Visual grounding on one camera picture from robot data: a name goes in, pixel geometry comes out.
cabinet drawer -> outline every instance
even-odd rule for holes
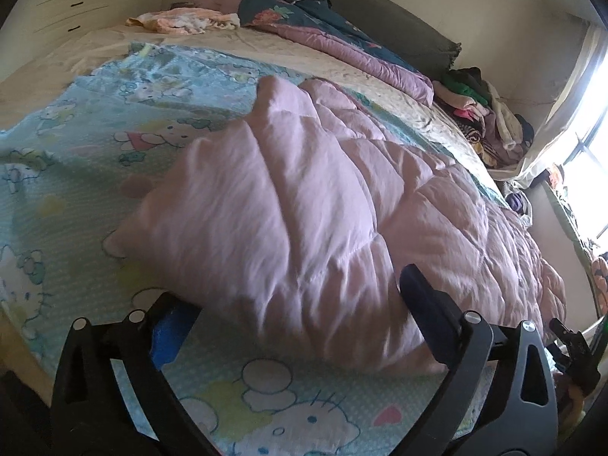
[[[50,0],[35,8],[34,30],[74,17],[91,10],[109,6],[114,0]]]
[[[73,17],[68,17],[55,24],[44,27],[32,33],[32,39],[36,43],[35,56],[48,53],[51,49],[58,47],[63,42],[77,38],[93,29],[114,24],[116,12],[113,7],[106,6],[85,12]]]

pile of clothes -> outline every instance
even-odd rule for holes
[[[236,13],[224,14],[205,8],[172,8],[165,12],[151,12],[136,19],[127,19],[125,24],[177,36],[204,34],[205,29],[232,31],[241,27]]]
[[[450,70],[434,81],[435,103],[455,121],[487,168],[519,162],[534,139],[534,128],[514,115],[479,68]]]

hello kitty bedsheet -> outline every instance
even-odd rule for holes
[[[103,242],[180,148],[250,111],[266,74],[295,84],[307,77],[214,50],[137,43],[126,59],[79,77],[0,136],[0,304],[51,376],[75,318],[121,320],[163,291],[150,272],[106,253]],[[351,94],[403,142],[448,153]],[[276,358],[205,312],[163,372],[230,456],[387,455],[441,382]],[[138,429],[150,434],[125,372],[117,367],[117,374]],[[488,371],[463,431],[490,379]]]

printed flower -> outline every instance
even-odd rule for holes
[[[290,15],[293,14],[293,12],[289,8],[285,8],[283,6],[275,5],[274,8],[273,8],[273,10],[276,13],[280,14],[281,17],[284,18],[284,19],[286,19],[287,17],[289,17]]]
[[[272,22],[280,21],[283,16],[279,12],[275,12],[270,8],[263,10],[262,12],[255,15],[252,24],[253,25],[262,25],[262,24],[271,24]]]

dark blue floral fabric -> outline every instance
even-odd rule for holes
[[[366,33],[334,12],[329,0],[242,0],[238,9],[241,25],[290,25],[323,31],[367,54],[416,72],[405,60],[373,41]]]

